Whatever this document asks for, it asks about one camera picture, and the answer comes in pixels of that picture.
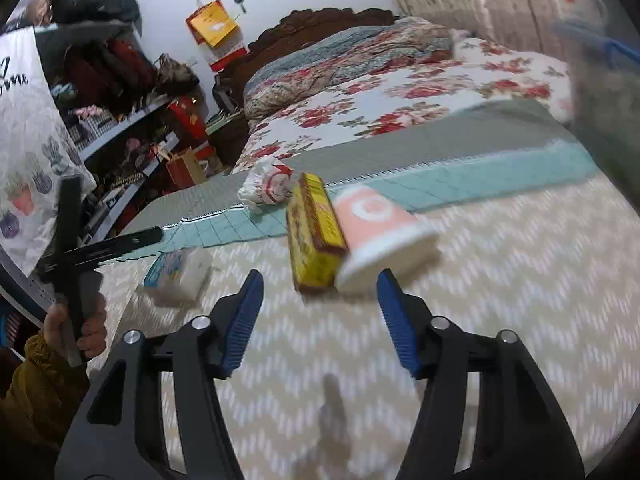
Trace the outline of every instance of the wooden headboard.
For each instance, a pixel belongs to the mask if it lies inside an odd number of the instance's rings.
[[[361,25],[391,25],[390,10],[353,9],[294,10],[273,28],[265,30],[249,44],[249,54],[231,62],[220,73],[222,83],[229,86],[236,100],[242,103],[242,92],[249,79],[275,59],[317,43],[330,35]]]

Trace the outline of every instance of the beige patterned rug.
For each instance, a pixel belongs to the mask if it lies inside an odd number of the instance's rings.
[[[556,394],[586,462],[640,401],[640,219],[602,174],[579,184],[418,215],[442,258],[401,283],[467,332],[523,339]],[[137,287],[153,258],[102,267],[110,336],[172,332],[239,290],[250,269],[265,298],[244,362],[217,384],[248,480],[394,478],[423,383],[399,364],[374,296],[305,298],[292,287],[286,238],[211,248],[201,308],[155,307]],[[95,371],[106,355],[94,359]],[[184,470],[170,384],[167,446]],[[470,375],[458,466],[468,465],[478,410]]]

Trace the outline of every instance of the red bag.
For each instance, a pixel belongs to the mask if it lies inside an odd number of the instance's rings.
[[[142,87],[151,91],[156,86],[156,69],[148,59],[137,51],[130,43],[120,40],[109,40],[107,48],[115,57],[129,67],[140,78]]]
[[[65,77],[78,89],[80,105],[101,105],[108,101],[109,85],[84,59],[78,46],[72,46],[66,53]]]

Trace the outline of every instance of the basket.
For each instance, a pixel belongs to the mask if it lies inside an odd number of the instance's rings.
[[[84,130],[86,132],[85,136],[79,134],[79,132],[71,132],[71,138],[76,143],[76,146],[83,150],[89,144],[94,142],[94,140],[103,136],[106,132],[111,130],[114,126],[118,125],[118,121],[111,115],[111,112],[108,110],[103,111],[101,114],[88,117],[86,119],[80,119],[79,123],[84,126]]]

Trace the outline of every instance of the small white box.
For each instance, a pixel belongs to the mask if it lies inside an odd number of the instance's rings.
[[[209,251],[201,247],[161,254],[146,274],[142,286],[158,306],[196,301],[212,262]]]

